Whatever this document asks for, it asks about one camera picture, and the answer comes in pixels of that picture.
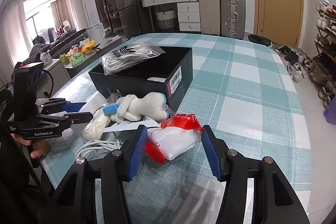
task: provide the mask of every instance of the shoe box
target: shoe box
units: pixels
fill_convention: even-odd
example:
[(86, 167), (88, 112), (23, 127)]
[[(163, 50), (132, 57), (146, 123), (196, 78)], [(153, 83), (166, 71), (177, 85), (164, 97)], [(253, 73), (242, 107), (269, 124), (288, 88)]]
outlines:
[[(189, 47), (161, 47), (166, 53), (147, 59), (113, 75), (105, 75), (101, 64), (89, 71), (96, 89), (107, 98), (111, 93), (135, 94), (143, 98), (149, 92), (161, 92), (167, 105), (177, 111), (193, 80), (193, 55)], [(148, 80), (151, 77), (164, 82)]]

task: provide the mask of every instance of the silver suitcase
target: silver suitcase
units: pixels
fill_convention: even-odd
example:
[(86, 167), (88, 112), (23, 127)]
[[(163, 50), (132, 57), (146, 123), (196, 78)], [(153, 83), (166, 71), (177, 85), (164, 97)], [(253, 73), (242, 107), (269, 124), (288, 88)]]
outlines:
[(202, 34), (221, 34), (221, 0), (199, 0)]
[(245, 33), (245, 0), (220, 0), (221, 35), (243, 39)]

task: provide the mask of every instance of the white cable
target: white cable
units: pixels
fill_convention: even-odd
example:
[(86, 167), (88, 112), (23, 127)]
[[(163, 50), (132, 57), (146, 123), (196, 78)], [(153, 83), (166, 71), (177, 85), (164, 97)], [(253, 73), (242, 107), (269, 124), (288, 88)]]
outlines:
[(97, 151), (100, 149), (105, 149), (108, 151), (113, 151), (115, 149), (120, 149), (123, 142), (121, 142), (117, 137), (116, 141), (101, 141), (101, 140), (91, 140), (86, 142), (81, 146), (75, 153), (75, 160), (79, 157), (86, 157), (90, 152)]

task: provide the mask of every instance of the white kettle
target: white kettle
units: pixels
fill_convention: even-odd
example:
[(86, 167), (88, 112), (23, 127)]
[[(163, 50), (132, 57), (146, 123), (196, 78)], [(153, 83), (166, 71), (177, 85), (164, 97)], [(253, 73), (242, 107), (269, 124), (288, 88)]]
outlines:
[(86, 32), (89, 39), (95, 41), (95, 46), (100, 44), (100, 47), (103, 47), (105, 45), (105, 30), (101, 22), (88, 27)]

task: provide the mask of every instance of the human hand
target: human hand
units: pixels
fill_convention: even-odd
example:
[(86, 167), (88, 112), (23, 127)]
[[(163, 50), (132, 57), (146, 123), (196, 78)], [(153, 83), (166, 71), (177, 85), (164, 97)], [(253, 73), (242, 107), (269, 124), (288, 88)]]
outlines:
[[(26, 145), (29, 146), (32, 144), (31, 141), (24, 140), (19, 134), (11, 134), (13, 139), (16, 141), (18, 145)], [(33, 152), (30, 153), (32, 159), (39, 158), (41, 156), (45, 156), (50, 149), (49, 141), (46, 139), (39, 139), (33, 141), (32, 147), (34, 149)]]

